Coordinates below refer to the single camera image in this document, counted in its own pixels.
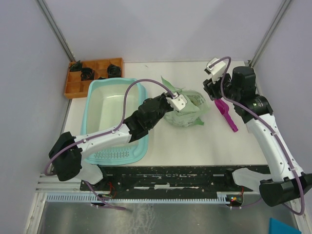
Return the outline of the green cat litter bag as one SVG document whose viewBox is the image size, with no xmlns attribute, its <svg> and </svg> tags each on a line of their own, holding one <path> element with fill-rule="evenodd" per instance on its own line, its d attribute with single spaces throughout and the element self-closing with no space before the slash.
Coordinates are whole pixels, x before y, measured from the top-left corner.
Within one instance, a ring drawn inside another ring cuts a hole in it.
<svg viewBox="0 0 312 234">
<path fill-rule="evenodd" d="M 167 112 L 164 119 L 178 127 L 190 127 L 194 125 L 203 126 L 201 117 L 209 110 L 209 105 L 204 96 L 195 90 L 185 90 L 184 88 L 174 87 L 169 81 L 161 77 L 162 84 L 173 93 L 178 92 L 186 98 L 186 107 L 180 112 L 174 110 Z"/>
</svg>

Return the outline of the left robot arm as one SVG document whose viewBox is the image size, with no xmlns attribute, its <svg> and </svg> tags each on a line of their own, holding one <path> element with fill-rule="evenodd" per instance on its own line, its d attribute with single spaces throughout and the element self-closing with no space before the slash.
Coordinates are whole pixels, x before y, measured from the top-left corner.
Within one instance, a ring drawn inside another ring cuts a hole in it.
<svg viewBox="0 0 312 234">
<path fill-rule="evenodd" d="M 59 181 L 78 178 L 91 183 L 97 190 L 105 189 L 108 178 L 97 165 L 86 163 L 84 159 L 103 149 L 128 144 L 148 135 L 167 112 L 173 111 L 168 101 L 174 98 L 176 95 L 163 93 L 146 99 L 119 127 L 80 136 L 73 136 L 70 132 L 61 134 L 49 152 L 54 174 Z"/>
</svg>

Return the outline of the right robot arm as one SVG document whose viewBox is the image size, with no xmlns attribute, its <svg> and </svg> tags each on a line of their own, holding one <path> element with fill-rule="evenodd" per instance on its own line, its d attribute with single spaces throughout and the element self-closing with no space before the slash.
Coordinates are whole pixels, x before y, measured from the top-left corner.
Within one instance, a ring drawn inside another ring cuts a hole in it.
<svg viewBox="0 0 312 234">
<path fill-rule="evenodd" d="M 312 175 L 304 173 L 283 140 L 268 100 L 256 92 L 256 75 L 246 66 L 232 74 L 225 67 L 207 65 L 209 79 L 203 82 L 211 100 L 225 99 L 234 105 L 249 133 L 256 138 L 270 169 L 261 174 L 248 168 L 232 170 L 224 177 L 224 186 L 234 191 L 240 186 L 260 193 L 264 202 L 274 207 L 294 199 L 303 199 L 312 187 Z"/>
</svg>

